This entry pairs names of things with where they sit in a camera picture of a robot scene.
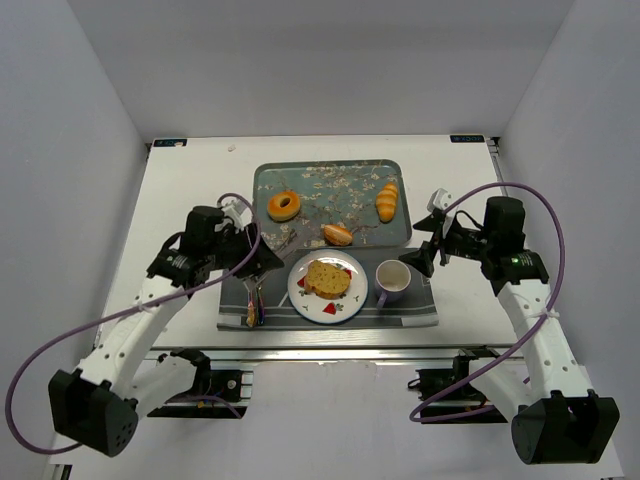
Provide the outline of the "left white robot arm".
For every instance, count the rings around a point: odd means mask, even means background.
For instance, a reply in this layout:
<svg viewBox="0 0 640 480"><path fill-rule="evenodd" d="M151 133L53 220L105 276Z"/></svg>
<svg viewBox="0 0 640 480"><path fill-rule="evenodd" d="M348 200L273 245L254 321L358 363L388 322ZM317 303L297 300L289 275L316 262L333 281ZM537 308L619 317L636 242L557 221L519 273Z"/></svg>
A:
<svg viewBox="0 0 640 480"><path fill-rule="evenodd" d="M146 372L139 367L169 321L220 271L252 282L283 267L261 237L258 220L244 223L250 204L225 194L217 206L196 206L183 231L170 236L147 269L133 305L72 372L48 384L54 429L108 457L120 454L137 425L169 400L212 393L211 361L178 348Z"/></svg>

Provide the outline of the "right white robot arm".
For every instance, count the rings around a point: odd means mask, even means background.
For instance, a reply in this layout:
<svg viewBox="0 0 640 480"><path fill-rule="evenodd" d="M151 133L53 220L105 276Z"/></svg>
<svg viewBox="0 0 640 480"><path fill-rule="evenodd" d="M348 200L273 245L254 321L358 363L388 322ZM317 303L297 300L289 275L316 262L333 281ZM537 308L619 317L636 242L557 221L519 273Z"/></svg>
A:
<svg viewBox="0 0 640 480"><path fill-rule="evenodd" d="M414 229L431 233L429 241L401 261L426 276L452 257L479 263L483 276L506 312L528 372L520 379L504 355L463 354L461 373L509 423L520 460L534 464L595 464L619 422L611 397L598 395L578 366L550 301L549 275L541 257L525 247L525 210L518 199L491 197L484 220L462 226L444 189L436 191L429 216Z"/></svg>

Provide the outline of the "sliced bread loaf piece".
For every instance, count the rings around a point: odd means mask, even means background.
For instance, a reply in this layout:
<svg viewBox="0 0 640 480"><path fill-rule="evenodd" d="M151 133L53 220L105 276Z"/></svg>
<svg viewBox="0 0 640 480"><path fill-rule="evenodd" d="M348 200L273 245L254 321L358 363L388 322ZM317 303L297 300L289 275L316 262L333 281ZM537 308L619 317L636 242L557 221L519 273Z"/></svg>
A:
<svg viewBox="0 0 640 480"><path fill-rule="evenodd" d="M344 294L351 283L345 270L318 260L312 261L304 276L303 287L309 294L334 300Z"/></svg>

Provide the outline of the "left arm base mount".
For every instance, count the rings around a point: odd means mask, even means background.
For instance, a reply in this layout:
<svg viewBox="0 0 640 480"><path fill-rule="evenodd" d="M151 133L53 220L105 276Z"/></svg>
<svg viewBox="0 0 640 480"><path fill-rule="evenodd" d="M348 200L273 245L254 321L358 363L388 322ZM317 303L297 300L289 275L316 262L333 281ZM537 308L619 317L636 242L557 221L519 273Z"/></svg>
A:
<svg viewBox="0 0 640 480"><path fill-rule="evenodd" d="M195 361L198 370L192 388L152 410L148 414L150 418L240 420L244 417L251 398L252 371L202 366L204 353L194 349L162 353L156 364L167 358Z"/></svg>

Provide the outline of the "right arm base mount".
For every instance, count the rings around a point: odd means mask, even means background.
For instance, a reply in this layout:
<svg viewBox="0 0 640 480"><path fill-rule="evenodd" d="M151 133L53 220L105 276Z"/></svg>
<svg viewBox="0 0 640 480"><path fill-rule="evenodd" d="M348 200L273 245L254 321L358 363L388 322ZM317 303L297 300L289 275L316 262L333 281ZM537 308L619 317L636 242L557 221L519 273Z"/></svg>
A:
<svg viewBox="0 0 640 480"><path fill-rule="evenodd" d="M512 350L499 354L488 346L462 348L448 367L422 367L407 388L419 394L420 403L409 414L412 423L427 424L508 424L485 393L471 382L480 368L506 361Z"/></svg>

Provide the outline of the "metal tongs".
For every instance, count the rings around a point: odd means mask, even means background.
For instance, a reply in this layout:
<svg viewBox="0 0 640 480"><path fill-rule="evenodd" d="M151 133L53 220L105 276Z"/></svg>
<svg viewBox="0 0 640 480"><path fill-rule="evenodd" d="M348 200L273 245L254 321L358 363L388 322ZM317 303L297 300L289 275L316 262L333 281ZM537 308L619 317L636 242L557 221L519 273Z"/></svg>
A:
<svg viewBox="0 0 640 480"><path fill-rule="evenodd" d="M279 258L280 260L286 264L289 261L289 258L293 256L293 254L297 251L297 248L282 250L280 252ZM244 286L249 294L249 298L252 298L253 295L257 295L257 292L261 285L265 282L265 280L276 270L280 269L276 267L275 269L268 270L261 275L251 276L244 281Z"/></svg>

